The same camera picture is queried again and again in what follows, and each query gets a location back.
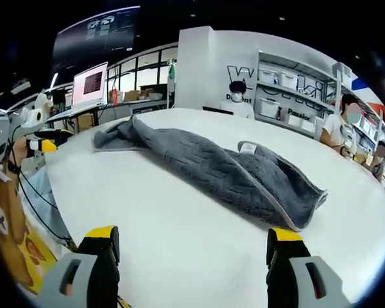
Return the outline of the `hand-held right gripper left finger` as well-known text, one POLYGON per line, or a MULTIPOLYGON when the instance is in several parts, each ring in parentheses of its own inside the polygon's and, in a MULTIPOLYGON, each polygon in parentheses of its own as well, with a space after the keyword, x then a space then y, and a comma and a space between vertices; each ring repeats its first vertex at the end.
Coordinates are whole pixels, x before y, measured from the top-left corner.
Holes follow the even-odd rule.
POLYGON ((120 307, 119 261, 118 227, 91 230, 47 272, 37 307, 120 307))

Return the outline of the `person's left hand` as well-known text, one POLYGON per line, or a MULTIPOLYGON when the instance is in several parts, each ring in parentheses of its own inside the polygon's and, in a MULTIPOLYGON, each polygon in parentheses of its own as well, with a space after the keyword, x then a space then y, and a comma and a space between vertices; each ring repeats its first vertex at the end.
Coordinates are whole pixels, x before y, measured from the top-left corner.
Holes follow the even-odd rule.
POLYGON ((19 137, 13 143, 13 152, 16 160, 24 160, 34 155, 34 151, 30 149, 29 142, 26 136, 19 137))

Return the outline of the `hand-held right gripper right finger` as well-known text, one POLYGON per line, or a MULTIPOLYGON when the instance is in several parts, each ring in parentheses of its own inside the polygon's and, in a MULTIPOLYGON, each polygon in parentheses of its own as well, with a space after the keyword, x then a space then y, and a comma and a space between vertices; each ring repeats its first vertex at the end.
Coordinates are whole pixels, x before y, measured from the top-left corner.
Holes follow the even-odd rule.
POLYGON ((341 278, 312 256, 296 232, 268 230, 266 275, 269 308, 350 307, 341 278))

